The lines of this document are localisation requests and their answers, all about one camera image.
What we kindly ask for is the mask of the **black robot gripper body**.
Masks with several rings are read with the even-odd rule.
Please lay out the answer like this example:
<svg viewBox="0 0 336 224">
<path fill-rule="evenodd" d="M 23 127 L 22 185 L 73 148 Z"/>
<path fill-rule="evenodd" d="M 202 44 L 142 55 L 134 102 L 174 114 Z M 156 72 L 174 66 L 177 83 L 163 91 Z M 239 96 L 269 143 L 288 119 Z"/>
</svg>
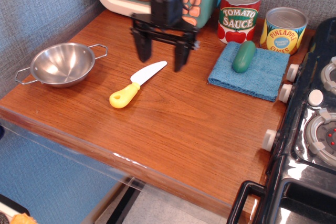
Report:
<svg viewBox="0 0 336 224">
<path fill-rule="evenodd" d="M 146 32 L 153 40 L 177 45 L 187 43 L 190 50 L 198 48 L 198 28 L 182 18 L 182 0 L 150 0 L 149 14 L 131 15 L 133 27 Z"/>
</svg>

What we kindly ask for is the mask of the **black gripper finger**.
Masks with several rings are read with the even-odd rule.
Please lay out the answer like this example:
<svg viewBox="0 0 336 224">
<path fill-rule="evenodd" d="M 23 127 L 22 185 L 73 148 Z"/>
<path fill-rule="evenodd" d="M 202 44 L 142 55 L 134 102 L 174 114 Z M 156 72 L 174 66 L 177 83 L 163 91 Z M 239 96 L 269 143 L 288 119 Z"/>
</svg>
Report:
<svg viewBox="0 0 336 224">
<path fill-rule="evenodd" d="M 175 46 L 174 71 L 178 72 L 187 63 L 190 47 L 187 43 L 178 43 Z"/>
<path fill-rule="evenodd" d="M 139 59 L 142 62 L 146 62 L 152 53 L 152 39 L 146 32 L 136 30 L 135 28 L 132 28 L 132 35 Z"/>
</svg>

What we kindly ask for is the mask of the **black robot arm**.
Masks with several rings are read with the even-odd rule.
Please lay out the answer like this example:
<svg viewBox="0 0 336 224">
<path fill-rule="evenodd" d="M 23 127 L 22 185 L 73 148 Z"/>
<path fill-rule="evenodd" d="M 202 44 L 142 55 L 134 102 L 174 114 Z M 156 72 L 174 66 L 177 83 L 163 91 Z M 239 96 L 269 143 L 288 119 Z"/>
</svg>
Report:
<svg viewBox="0 0 336 224">
<path fill-rule="evenodd" d="M 182 18 L 183 0 L 150 0 L 150 14 L 131 15 L 135 47 L 140 61 L 146 62 L 152 55 L 152 41 L 175 46 L 174 71 L 187 63 L 191 50 L 198 47 L 199 29 Z"/>
</svg>

